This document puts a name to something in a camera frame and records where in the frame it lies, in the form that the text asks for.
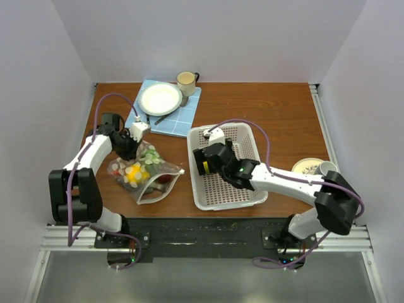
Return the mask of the clear polka dot zip bag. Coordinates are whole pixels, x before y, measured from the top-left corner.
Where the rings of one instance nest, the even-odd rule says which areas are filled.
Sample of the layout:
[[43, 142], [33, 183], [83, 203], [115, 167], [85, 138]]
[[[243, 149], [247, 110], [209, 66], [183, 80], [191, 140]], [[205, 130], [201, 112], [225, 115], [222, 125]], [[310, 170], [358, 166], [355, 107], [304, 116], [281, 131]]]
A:
[[143, 141], [134, 160], [118, 157], [109, 163], [107, 173], [137, 205], [147, 205], [167, 197], [185, 170], [165, 161], [151, 143]]

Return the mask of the green fake apple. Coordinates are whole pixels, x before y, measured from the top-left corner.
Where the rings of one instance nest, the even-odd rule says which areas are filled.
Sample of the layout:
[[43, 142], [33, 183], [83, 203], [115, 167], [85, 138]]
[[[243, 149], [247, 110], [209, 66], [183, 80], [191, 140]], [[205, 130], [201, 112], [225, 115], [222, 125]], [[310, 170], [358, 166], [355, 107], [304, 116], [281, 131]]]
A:
[[208, 162], [203, 162], [203, 167], [204, 167], [205, 173], [209, 174], [210, 170], [209, 170]]

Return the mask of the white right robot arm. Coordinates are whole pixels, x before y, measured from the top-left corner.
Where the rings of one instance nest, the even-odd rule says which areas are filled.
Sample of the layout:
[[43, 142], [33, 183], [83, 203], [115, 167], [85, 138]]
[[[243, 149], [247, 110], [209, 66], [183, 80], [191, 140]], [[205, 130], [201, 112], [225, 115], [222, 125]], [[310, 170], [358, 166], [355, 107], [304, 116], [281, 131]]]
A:
[[339, 172], [305, 175], [238, 159], [230, 140], [197, 148], [193, 156], [199, 175], [218, 174], [237, 189], [278, 193], [309, 204], [310, 210], [290, 215], [276, 237], [289, 248], [322, 231], [348, 235], [354, 220], [364, 212], [360, 196]]

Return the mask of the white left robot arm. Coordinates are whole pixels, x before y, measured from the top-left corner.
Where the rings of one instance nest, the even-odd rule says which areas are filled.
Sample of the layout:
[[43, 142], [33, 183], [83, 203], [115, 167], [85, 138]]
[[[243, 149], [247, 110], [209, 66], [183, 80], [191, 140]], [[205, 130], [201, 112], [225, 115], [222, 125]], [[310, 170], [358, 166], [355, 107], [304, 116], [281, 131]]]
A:
[[116, 247], [131, 240], [127, 219], [103, 205], [96, 174], [111, 152], [125, 161], [136, 158], [142, 132], [124, 126], [119, 114], [102, 114], [101, 123], [88, 133], [85, 144], [63, 169], [49, 174], [52, 216], [68, 226], [68, 246], [72, 246], [81, 230], [90, 227], [108, 234]]

